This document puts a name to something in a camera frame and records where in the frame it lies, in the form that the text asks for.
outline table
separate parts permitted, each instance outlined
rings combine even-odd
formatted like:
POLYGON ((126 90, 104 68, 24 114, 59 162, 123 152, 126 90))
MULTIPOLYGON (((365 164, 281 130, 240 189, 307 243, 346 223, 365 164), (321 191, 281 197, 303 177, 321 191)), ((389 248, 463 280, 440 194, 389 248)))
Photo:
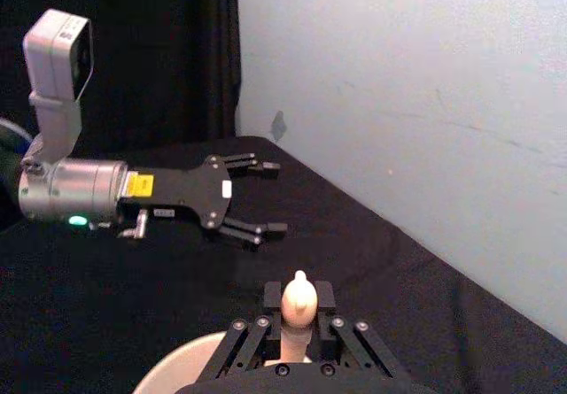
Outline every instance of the table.
POLYGON ((28 221, 2 233, 0 390, 131 392, 174 348, 258 315, 265 282, 303 269, 438 392, 567 392, 566 345, 268 140, 105 158, 191 168, 242 152, 282 164, 277 181, 234 182, 231 216, 290 224, 257 251, 189 222, 151 222, 142 242, 28 221))

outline metal screw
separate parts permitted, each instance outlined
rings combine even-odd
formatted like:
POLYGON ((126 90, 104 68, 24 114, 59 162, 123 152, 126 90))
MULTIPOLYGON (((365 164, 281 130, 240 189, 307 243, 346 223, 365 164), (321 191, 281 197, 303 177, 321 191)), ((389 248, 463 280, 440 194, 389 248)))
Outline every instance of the metal screw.
POLYGON ((34 175, 42 175, 44 168, 41 163, 34 161, 26 161, 23 163, 24 171, 34 175))
POLYGON ((277 365, 276 366, 276 375, 287 376, 289 374, 290 374, 290 368, 287 365, 277 365))
POLYGON ((360 332, 364 332, 369 329, 369 324, 366 321, 359 321, 356 323, 356 328, 360 330, 360 332))
POLYGON ((327 363, 321 366, 321 373, 325 376, 333 376, 335 374, 335 368, 327 363))
POLYGON ((243 321, 235 321, 232 324, 232 327, 236 330, 242 330, 242 329, 245 328, 245 326, 246 326, 246 324, 243 321))
POLYGON ((340 317, 334 318, 331 323, 335 328, 342 328, 345 326, 345 321, 343 321, 340 317))
POLYGON ((256 320, 256 324, 261 328, 265 328, 267 325, 269 325, 269 320, 265 317, 260 317, 258 320, 256 320))

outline black cable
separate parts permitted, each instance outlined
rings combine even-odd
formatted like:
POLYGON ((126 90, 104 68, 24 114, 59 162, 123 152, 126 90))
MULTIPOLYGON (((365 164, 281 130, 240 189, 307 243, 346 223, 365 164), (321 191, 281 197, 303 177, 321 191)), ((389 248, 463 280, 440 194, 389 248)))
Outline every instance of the black cable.
POLYGON ((0 118, 0 148, 23 155, 32 140, 32 136, 22 127, 0 118))
POLYGON ((0 147, 0 230, 21 218, 18 201, 22 156, 0 147))

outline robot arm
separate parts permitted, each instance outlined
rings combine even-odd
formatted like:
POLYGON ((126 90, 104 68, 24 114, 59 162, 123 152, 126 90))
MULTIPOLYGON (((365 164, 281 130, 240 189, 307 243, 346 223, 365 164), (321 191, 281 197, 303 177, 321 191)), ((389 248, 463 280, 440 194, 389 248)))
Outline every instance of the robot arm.
POLYGON ((18 201, 28 219, 92 229, 132 219, 136 226, 122 230, 120 237, 143 238, 150 219, 196 214, 207 233, 252 245, 284 235, 285 224, 248 224, 227 217, 231 174, 277 177, 279 165, 259 162, 253 153, 213 155, 191 170, 68 158, 81 133, 80 99, 93 72, 91 23, 50 9, 26 34, 23 46, 32 85, 29 101, 40 127, 21 161, 18 201))

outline light blue wall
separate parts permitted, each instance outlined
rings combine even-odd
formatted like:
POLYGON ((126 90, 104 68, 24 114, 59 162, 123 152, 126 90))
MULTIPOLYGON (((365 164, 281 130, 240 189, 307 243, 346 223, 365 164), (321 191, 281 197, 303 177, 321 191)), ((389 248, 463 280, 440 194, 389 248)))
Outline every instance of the light blue wall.
POLYGON ((567 0, 240 0, 243 135, 567 341, 567 0))

